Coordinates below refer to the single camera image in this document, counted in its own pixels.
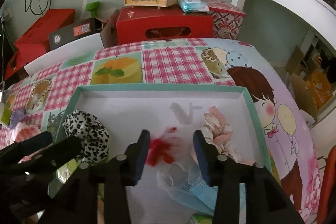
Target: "black and white fabric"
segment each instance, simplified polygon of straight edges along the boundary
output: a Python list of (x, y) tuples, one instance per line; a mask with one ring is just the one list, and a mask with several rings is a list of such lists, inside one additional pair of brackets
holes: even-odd
[(66, 135), (76, 136), (82, 141), (78, 162), (101, 162), (109, 152), (110, 135), (96, 116), (83, 110), (67, 115), (63, 123)]

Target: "cartoon balloon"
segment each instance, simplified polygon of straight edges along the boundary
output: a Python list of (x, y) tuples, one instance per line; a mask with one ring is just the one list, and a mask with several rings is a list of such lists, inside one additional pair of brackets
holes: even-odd
[(247, 60), (239, 52), (228, 52), (226, 55), (227, 66), (232, 67), (247, 67)]
[(212, 48), (212, 51), (217, 56), (219, 62), (221, 62), (223, 65), (227, 64), (227, 52), (225, 50), (223, 50), (222, 48)]
[(296, 131), (296, 122), (293, 112), (284, 104), (278, 106), (278, 119), (288, 135), (293, 135)]

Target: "patterned red box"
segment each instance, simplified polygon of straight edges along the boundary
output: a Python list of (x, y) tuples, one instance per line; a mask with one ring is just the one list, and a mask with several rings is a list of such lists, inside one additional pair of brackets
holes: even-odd
[(157, 48), (142, 55), (147, 83), (212, 83), (193, 47)]
[(184, 13), (178, 4), (123, 7), (116, 22), (118, 44), (169, 38), (212, 37), (213, 19), (206, 13)]
[(63, 108), (68, 105), (77, 86), (87, 85), (93, 62), (77, 65), (59, 71), (51, 87), (44, 111)]
[(246, 13), (223, 0), (202, 0), (213, 17), (213, 37), (237, 39)]

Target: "pink flower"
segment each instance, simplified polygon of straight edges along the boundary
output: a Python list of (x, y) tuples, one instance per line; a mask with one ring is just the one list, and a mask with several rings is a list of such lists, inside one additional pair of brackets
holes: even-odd
[(319, 166), (316, 159), (316, 153), (308, 160), (308, 185), (307, 197), (304, 209), (300, 212), (301, 217), (306, 222), (309, 216), (316, 210), (319, 205), (321, 183), (320, 183)]
[[(11, 130), (8, 131), (6, 134), (6, 144), (10, 145), (13, 142), (22, 142), (24, 140), (30, 139), (31, 137), (34, 137), (38, 134), (41, 133), (41, 130), (35, 126), (35, 125), (27, 125), (23, 122), (18, 122), (18, 124), (16, 125), (16, 127)], [(25, 156), (21, 161), (26, 161), (26, 160), (30, 160), (31, 157), (34, 155), (29, 155), (29, 156)]]

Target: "pink gingham pattern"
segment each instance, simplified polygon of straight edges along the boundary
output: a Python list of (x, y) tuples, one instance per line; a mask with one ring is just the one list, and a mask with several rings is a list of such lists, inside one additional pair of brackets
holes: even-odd
[(38, 128), (41, 128), (42, 118), (43, 118), (43, 112), (33, 113), (33, 114), (25, 115), (24, 118), (22, 119), (22, 122), (24, 122), (27, 125), (33, 124), (37, 126)]
[(14, 92), (18, 91), (21, 87), (22, 82), (23, 82), (23, 80), (14, 84), (12, 89), (10, 90), (10, 93), (14, 93)]
[(12, 107), (12, 111), (26, 107), (33, 85), (34, 84), (29, 84), (18, 91)]
[(9, 129), (5, 128), (4, 126), (1, 127), (0, 130), (0, 150), (5, 147), (6, 144), (6, 133)]
[(89, 62), (59, 71), (51, 87), (44, 111), (67, 106), (76, 88), (89, 83), (92, 65), (93, 62)]
[(141, 51), (141, 42), (123, 44), (115, 47), (104, 48), (99, 50), (94, 57), (95, 60), (100, 60), (103, 58), (108, 58), (111, 56), (118, 56), (121, 54), (127, 54), (131, 52), (140, 52)]
[(188, 38), (187, 40), (189, 44), (194, 47), (200, 47), (200, 46), (206, 47), (208, 45), (201, 38)]
[(142, 52), (147, 83), (212, 83), (192, 47), (157, 48)]
[(46, 78), (46, 77), (49, 76), (49, 75), (53, 75), (53, 74), (55, 74), (56, 72), (59, 71), (59, 68), (61, 67), (61, 64), (62, 64), (62, 63), (59, 63), (59, 64), (57, 64), (57, 65), (54, 65), (54, 66), (50, 67), (50, 68), (41, 70), (41, 71), (39, 72), (39, 74), (37, 75), (36, 80), (41, 80), (41, 79)]
[(233, 81), (232, 78), (226, 79), (226, 80), (220, 80), (214, 83), (215, 85), (233, 85), (235, 86), (236, 83)]

